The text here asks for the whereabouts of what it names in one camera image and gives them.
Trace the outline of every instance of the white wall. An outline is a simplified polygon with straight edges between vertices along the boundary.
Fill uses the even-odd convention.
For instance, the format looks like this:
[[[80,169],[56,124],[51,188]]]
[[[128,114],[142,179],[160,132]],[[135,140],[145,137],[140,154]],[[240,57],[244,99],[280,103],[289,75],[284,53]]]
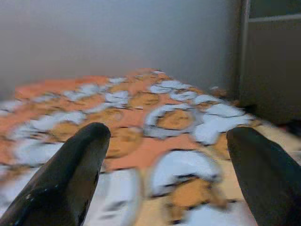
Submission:
[[[0,98],[45,78],[161,68],[228,87],[239,0],[1,0]]]

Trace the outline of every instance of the bedspread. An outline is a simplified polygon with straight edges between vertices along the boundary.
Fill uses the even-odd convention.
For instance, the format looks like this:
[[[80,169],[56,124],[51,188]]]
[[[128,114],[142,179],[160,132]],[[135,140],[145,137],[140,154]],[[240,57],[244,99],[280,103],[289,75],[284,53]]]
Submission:
[[[95,121],[110,128],[111,140],[87,226],[254,226],[226,132],[249,126],[292,155],[301,147],[156,69],[38,82],[0,103],[0,213],[69,137]]]

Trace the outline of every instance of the gray wall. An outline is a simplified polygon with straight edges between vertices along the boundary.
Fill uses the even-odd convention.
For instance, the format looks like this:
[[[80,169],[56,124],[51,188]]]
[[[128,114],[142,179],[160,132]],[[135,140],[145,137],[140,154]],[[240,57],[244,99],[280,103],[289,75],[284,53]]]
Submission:
[[[45,78],[156,67],[230,87],[239,0],[1,0],[0,99]]]

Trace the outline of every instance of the orange patterned bedspread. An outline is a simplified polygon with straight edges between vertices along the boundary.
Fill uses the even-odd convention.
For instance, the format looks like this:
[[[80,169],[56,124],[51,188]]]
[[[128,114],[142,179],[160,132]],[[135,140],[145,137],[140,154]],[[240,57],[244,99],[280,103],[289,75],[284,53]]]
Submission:
[[[48,80],[0,103],[0,211],[81,127],[111,141],[85,224],[254,226],[226,132],[261,122],[155,69]]]

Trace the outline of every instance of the bed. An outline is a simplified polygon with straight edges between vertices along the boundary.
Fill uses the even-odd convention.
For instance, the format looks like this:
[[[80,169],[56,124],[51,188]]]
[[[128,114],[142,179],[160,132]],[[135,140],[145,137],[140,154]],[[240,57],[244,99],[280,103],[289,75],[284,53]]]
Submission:
[[[0,103],[0,214],[92,122],[111,140],[86,226],[255,226],[227,149],[234,127],[256,129],[300,161],[297,138],[157,69],[47,80]]]

